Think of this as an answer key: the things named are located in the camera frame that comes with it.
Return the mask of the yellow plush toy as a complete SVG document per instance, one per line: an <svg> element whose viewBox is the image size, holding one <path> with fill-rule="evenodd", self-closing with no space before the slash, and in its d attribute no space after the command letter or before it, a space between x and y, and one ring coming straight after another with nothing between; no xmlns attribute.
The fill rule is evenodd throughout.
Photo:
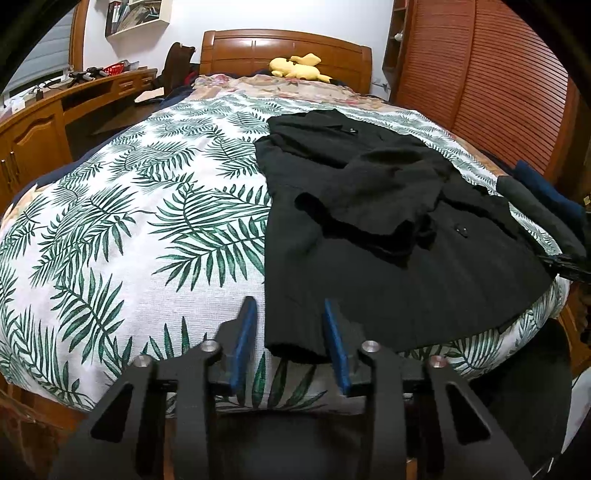
<svg viewBox="0 0 591 480"><path fill-rule="evenodd" d="M273 76L286 79L303 79L329 83L332 77L322 74L317 66L322 59L314 53L308 53L304 57L291 56L290 59L277 57L270 61L270 73Z"/></svg>

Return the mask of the floral blanket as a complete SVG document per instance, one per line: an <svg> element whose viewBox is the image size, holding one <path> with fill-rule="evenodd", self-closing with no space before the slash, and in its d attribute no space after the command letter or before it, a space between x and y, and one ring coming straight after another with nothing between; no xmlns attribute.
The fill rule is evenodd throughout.
<svg viewBox="0 0 591 480"><path fill-rule="evenodd" d="M225 74L213 74L197 77L189 97L191 100L209 100L228 94L263 100L308 102L315 108L339 108L342 112L362 116L368 122L382 124L400 134L422 140L475 182L494 183L505 174L491 158L468 141L420 112L390 105L379 97L356 93L349 87L263 74L236 79Z"/></svg>

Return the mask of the wooden headboard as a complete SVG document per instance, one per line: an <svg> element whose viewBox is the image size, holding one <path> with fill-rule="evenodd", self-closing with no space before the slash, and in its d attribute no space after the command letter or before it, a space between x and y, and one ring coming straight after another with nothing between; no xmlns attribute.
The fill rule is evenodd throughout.
<svg viewBox="0 0 591 480"><path fill-rule="evenodd" d="M270 29L207 31L201 44L199 73L247 76L266 69L276 57L314 53L320 70L360 94L370 92L372 49L323 35Z"/></svg>

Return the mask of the dark desk chair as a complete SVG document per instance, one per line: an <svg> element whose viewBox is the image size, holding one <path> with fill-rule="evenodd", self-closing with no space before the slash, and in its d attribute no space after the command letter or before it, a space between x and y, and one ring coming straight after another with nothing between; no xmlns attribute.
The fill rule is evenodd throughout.
<svg viewBox="0 0 591 480"><path fill-rule="evenodd" d="M188 86L197 78L200 65L192 61L196 49L175 42L170 47L159 76L150 81L149 89L134 99L135 104L164 99L174 90Z"/></svg>

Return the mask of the wooden desk cabinet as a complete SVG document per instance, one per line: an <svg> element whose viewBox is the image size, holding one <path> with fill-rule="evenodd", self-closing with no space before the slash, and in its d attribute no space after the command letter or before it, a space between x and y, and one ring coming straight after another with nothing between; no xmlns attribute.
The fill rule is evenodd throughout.
<svg viewBox="0 0 591 480"><path fill-rule="evenodd" d="M154 69L107 76L56 91L1 121L1 207L31 181L73 161L73 124L87 126L100 109L145 91Z"/></svg>

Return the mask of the navy folded garment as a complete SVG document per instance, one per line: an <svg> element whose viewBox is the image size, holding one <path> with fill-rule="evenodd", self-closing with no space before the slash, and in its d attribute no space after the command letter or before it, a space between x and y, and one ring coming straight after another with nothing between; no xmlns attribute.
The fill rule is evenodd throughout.
<svg viewBox="0 0 591 480"><path fill-rule="evenodd" d="M528 190L552 213L564 222L585 220L585 209L580 204L560 194L537 170L524 160L519 160L513 169L513 177Z"/></svg>

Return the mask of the black button coat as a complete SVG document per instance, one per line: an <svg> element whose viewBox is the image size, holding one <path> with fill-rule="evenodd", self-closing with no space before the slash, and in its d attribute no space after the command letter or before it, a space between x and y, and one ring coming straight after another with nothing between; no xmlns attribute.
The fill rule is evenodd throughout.
<svg viewBox="0 0 591 480"><path fill-rule="evenodd" d="M511 324L554 282L507 201L413 136L314 110L270 118L254 146L271 199L264 344L277 357L325 359L329 299L404 352Z"/></svg>

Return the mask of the grey folded garment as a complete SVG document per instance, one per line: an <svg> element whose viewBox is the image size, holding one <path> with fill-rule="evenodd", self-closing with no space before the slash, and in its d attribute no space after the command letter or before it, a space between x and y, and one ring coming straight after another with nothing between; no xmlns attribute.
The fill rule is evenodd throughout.
<svg viewBox="0 0 591 480"><path fill-rule="evenodd" d="M496 190L522 214L543 228L556 241L562 253L580 258L586 256L586 249L575 233L518 180L511 176L499 176Z"/></svg>

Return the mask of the red basket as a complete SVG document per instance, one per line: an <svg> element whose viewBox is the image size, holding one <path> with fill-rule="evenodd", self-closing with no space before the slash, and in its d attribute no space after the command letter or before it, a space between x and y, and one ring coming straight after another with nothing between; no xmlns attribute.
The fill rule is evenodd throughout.
<svg viewBox="0 0 591 480"><path fill-rule="evenodd" d="M118 62L103 68L103 71L108 76L115 76L125 71L125 64Z"/></svg>

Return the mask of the wooden louvered wardrobe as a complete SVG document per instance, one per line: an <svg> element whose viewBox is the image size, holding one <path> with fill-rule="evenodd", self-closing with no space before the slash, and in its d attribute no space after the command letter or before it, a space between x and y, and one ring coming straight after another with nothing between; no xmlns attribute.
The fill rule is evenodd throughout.
<svg viewBox="0 0 591 480"><path fill-rule="evenodd" d="M590 110L546 43L501 1L397 1L383 72L414 109L508 166L581 173Z"/></svg>

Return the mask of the grey window blind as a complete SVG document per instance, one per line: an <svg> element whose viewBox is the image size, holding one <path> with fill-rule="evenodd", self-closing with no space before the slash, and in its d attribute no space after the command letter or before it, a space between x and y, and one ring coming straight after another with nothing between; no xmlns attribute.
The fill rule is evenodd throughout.
<svg viewBox="0 0 591 480"><path fill-rule="evenodd" d="M3 95L12 96L28 85L42 82L63 73L70 65L69 45L76 8L64 15L35 45L14 75Z"/></svg>

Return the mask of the palm leaf bedspread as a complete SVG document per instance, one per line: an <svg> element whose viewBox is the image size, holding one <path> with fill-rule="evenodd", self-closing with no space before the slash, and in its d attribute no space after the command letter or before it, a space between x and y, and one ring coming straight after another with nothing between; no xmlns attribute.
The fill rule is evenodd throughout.
<svg viewBox="0 0 591 480"><path fill-rule="evenodd" d="M270 195L254 143L304 100L185 99L31 189L1 227L1 374L92 408L139 354L165 360L263 299Z"/></svg>

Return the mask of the white wall shelf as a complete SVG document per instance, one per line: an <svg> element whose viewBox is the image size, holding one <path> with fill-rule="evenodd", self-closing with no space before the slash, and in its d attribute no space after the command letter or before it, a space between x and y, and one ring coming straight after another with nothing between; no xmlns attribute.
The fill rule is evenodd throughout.
<svg viewBox="0 0 591 480"><path fill-rule="evenodd" d="M108 3L105 37L110 38L146 25L170 21L171 0L123 0Z"/></svg>

